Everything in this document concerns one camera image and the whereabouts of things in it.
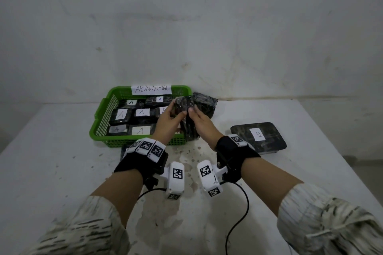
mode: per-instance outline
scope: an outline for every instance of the white table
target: white table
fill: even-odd
[[[97,104],[45,105],[0,155],[0,246],[17,254],[34,243],[54,218],[73,211],[119,162],[120,149],[89,138]],[[219,101],[213,121],[229,133],[238,124],[272,122],[287,143],[264,158],[303,181],[361,205],[383,222],[383,208],[295,100]],[[201,139],[168,147],[169,161],[185,163],[185,194],[164,200],[160,191],[143,197],[128,221],[131,254],[224,254],[225,235],[244,214],[237,186],[226,184],[206,197],[196,171],[215,161]],[[289,254],[276,218],[240,180],[250,212],[230,236],[231,254]]]

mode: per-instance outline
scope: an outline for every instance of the hand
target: hand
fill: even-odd
[[[187,115],[186,111],[179,113],[175,118],[170,117],[170,112],[174,107],[174,100],[170,103],[170,105],[166,108],[166,110],[160,115],[158,118],[156,130],[154,134],[151,136],[152,139],[158,140],[164,145],[168,144],[169,141],[174,136],[179,123],[184,119]]]
[[[194,121],[199,136],[201,136],[202,139],[208,143],[210,148],[215,151],[215,146],[217,145],[218,140],[224,135],[218,131],[210,118],[202,113],[197,106],[189,108],[189,116]]]

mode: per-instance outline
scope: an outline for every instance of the person's right hand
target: person's right hand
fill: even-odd
[[[195,129],[199,136],[201,136],[202,139],[208,143],[210,148],[215,151],[218,140],[224,135],[218,131],[210,118],[202,113],[197,106],[189,108],[188,112],[189,117],[194,121]]]

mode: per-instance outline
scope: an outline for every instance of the green plastic basket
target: green plastic basket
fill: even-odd
[[[174,98],[191,94],[192,90],[188,86],[172,86],[172,96]],[[90,128],[89,131],[90,138],[95,141],[102,141],[109,147],[122,147],[126,143],[135,142],[137,139],[150,137],[150,135],[106,136],[110,116],[112,115],[113,109],[117,107],[119,100],[142,99],[146,97],[147,96],[133,96],[130,86],[112,88],[109,91],[107,97],[103,98],[100,105],[98,106],[98,109],[95,113],[95,120],[93,122],[92,128]],[[185,143],[186,141],[183,134],[175,134],[168,145],[183,145]]]

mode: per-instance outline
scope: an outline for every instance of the person's left hand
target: person's left hand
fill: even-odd
[[[186,111],[179,113],[175,118],[170,117],[170,113],[172,112],[174,107],[174,100],[170,103],[170,105],[166,108],[166,110],[160,115],[156,124],[156,130],[154,134],[151,136],[152,139],[158,140],[164,145],[168,144],[169,141],[174,136],[179,123],[184,119],[187,115]]]

